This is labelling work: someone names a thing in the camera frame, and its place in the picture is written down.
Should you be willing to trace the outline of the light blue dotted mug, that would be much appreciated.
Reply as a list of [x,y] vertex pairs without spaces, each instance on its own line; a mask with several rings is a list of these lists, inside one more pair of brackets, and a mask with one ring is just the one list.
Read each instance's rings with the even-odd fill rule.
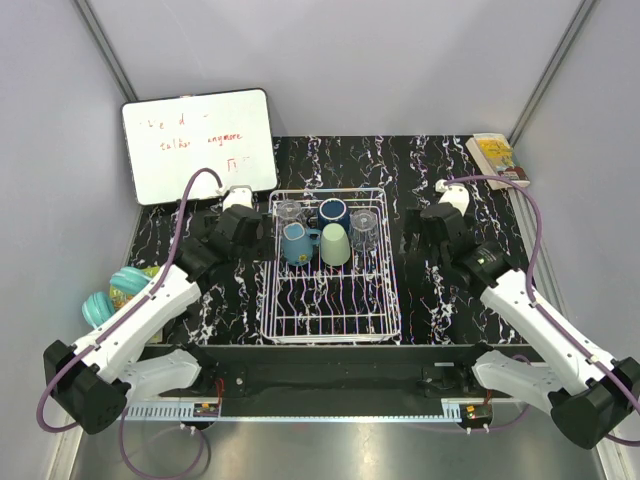
[[307,228],[300,222],[284,226],[281,248],[286,262],[296,267],[308,264],[314,256],[320,238],[320,230]]

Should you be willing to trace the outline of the pale green cup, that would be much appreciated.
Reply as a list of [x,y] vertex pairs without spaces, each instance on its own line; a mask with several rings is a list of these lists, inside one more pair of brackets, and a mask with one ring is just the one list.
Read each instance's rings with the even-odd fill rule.
[[330,223],[322,230],[320,256],[331,267],[348,262],[351,255],[349,239],[345,229],[338,223]]

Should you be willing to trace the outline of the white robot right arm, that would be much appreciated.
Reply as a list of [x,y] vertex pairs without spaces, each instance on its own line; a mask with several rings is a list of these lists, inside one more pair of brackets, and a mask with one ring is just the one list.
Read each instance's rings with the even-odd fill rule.
[[638,405],[638,361],[619,360],[588,340],[528,284],[501,246],[475,239],[458,208],[445,202],[407,210],[403,237],[445,280],[513,326],[546,364],[539,369],[482,347],[454,371],[460,393],[506,393],[548,414],[583,449],[610,437]]

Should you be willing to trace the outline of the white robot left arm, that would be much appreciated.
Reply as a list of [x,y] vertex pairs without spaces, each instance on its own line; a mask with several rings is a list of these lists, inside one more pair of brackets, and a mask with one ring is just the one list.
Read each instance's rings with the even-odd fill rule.
[[208,394],[216,363],[198,347],[176,347],[147,360],[141,354],[152,335],[208,292],[224,268],[240,258],[260,258],[272,241],[265,223],[252,208],[229,207],[203,238],[190,237],[172,250],[158,274],[105,323],[70,345],[51,343],[43,353],[47,387],[39,402],[53,399],[74,425],[97,434],[137,401],[174,390]]

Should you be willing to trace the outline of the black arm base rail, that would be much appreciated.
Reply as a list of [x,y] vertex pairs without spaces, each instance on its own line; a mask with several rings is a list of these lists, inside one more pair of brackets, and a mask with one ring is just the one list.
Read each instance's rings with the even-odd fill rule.
[[204,346],[203,385],[163,393],[213,399],[222,380],[230,421],[356,421],[443,416],[444,399],[480,398],[471,364],[490,351],[462,346]]

